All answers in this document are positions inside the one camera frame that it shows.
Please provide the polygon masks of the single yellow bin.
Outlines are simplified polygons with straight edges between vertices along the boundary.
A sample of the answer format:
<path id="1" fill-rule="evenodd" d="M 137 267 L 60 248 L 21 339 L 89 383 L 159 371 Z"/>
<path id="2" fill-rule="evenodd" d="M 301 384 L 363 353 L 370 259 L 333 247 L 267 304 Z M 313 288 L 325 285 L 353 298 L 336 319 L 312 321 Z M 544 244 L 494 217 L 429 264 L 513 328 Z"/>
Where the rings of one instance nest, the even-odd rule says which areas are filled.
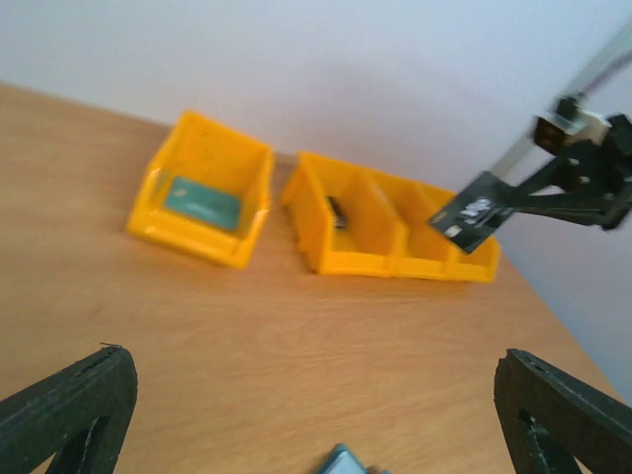
<path id="1" fill-rule="evenodd" d="M 274 152 L 187 110 L 150 160 L 126 229 L 243 269 L 270 210 Z"/>

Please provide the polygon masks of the teal credit card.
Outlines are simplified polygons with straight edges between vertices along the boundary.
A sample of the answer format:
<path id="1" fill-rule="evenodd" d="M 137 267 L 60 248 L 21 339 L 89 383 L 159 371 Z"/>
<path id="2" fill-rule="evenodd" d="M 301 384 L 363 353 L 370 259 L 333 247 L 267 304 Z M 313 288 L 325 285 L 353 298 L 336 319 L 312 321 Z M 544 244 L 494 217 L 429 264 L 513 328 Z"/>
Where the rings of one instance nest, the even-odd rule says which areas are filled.
<path id="1" fill-rule="evenodd" d="M 240 200 L 185 177 L 176 177 L 167 193 L 165 207 L 190 219 L 234 231 L 241 213 Z"/>

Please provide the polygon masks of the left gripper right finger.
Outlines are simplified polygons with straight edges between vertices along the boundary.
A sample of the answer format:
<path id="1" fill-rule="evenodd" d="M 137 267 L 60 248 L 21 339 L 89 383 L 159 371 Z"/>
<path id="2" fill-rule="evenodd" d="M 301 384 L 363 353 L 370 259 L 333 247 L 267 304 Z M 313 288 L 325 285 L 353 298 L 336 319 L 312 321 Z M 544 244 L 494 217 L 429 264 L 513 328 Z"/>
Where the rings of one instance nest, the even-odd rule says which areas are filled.
<path id="1" fill-rule="evenodd" d="M 631 471 L 631 408 L 532 353 L 499 360 L 494 402 L 515 472 Z"/>

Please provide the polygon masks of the right aluminium frame post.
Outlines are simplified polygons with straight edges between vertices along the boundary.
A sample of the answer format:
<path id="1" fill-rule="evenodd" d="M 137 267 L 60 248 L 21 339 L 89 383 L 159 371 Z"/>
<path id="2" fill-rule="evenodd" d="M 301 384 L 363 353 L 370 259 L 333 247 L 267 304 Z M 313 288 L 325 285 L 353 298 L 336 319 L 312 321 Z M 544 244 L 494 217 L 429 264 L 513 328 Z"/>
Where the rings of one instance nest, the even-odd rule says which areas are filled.
<path id="1" fill-rule="evenodd" d="M 491 167 L 490 173 L 499 179 L 506 177 L 536 145 L 536 129 L 540 123 L 552 124 L 554 130 L 561 133 L 564 144 L 581 138 L 588 138 L 595 143 L 601 142 L 606 132 L 605 117 L 589 111 L 585 102 L 630 62 L 631 21 L 626 20 L 552 100 L 548 109 L 532 121 L 527 130 Z"/>

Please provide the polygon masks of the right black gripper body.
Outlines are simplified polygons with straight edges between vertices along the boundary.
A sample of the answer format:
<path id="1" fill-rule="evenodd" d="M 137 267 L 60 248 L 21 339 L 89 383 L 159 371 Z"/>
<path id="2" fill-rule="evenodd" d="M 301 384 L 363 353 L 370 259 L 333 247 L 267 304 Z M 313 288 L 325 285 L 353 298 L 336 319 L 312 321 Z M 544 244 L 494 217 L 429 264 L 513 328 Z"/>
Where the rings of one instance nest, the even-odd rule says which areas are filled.
<path id="1" fill-rule="evenodd" d="M 579 140 L 559 155 L 565 221 L 617 227 L 631 212 L 631 120 L 618 114 L 608 121 L 610 129 L 601 144 Z"/>

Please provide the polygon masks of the blue card holder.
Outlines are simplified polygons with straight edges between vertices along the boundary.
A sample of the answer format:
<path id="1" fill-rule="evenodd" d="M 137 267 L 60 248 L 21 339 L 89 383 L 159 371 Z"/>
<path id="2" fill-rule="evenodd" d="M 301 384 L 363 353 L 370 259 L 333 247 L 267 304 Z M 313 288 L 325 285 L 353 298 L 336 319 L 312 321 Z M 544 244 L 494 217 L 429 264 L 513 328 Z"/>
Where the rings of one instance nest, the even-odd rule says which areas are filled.
<path id="1" fill-rule="evenodd" d="M 365 466 L 344 443 L 337 443 L 316 470 L 317 474 L 387 474 L 379 466 Z"/>

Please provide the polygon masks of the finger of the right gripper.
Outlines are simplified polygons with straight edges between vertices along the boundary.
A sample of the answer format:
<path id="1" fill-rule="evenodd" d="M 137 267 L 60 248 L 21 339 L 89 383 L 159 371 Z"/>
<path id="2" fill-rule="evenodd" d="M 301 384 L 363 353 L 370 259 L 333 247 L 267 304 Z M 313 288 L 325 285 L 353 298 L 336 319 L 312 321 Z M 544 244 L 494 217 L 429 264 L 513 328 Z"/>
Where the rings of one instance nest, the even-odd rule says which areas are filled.
<path id="1" fill-rule="evenodd" d="M 513 194 L 532 195 L 547 188 L 555 188 L 558 191 L 566 192 L 567 186 L 563 184 L 563 174 L 567 168 L 567 159 L 555 157 L 515 186 Z"/>
<path id="2" fill-rule="evenodd" d="M 583 226 L 613 230 L 620 225 L 620 206 L 604 197 L 547 195 L 516 197 L 508 204 L 514 212 L 539 215 Z"/>

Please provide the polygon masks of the yellow bin with black card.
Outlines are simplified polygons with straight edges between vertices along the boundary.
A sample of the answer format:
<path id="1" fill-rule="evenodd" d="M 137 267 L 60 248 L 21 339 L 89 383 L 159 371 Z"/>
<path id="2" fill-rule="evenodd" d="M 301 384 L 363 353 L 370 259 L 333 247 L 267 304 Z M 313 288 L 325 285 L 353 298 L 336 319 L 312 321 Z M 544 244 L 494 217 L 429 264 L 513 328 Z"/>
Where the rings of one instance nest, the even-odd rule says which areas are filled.
<path id="1" fill-rule="evenodd" d="M 297 158 L 280 203 L 309 269 L 393 277 L 407 231 L 369 170 L 313 152 Z"/>

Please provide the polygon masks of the black VIP credit card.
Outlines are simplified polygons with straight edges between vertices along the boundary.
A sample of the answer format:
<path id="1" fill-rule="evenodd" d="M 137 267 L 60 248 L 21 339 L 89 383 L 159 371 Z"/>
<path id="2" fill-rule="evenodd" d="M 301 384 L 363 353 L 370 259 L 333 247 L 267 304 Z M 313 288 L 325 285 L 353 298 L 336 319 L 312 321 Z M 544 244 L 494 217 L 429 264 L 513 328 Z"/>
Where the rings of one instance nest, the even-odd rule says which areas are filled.
<path id="1" fill-rule="evenodd" d="M 472 254 L 514 213 L 514 187 L 490 172 L 478 175 L 428 221 L 441 237 Z"/>

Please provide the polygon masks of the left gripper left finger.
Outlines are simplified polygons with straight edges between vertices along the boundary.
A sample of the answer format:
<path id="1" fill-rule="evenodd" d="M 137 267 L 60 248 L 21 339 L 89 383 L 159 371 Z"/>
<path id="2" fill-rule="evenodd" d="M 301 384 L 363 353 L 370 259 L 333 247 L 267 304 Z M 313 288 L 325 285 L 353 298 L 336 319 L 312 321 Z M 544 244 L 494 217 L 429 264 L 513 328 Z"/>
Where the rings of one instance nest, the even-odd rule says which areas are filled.
<path id="1" fill-rule="evenodd" d="M 1 401 L 1 471 L 112 473 L 137 401 L 133 357 L 107 346 Z"/>

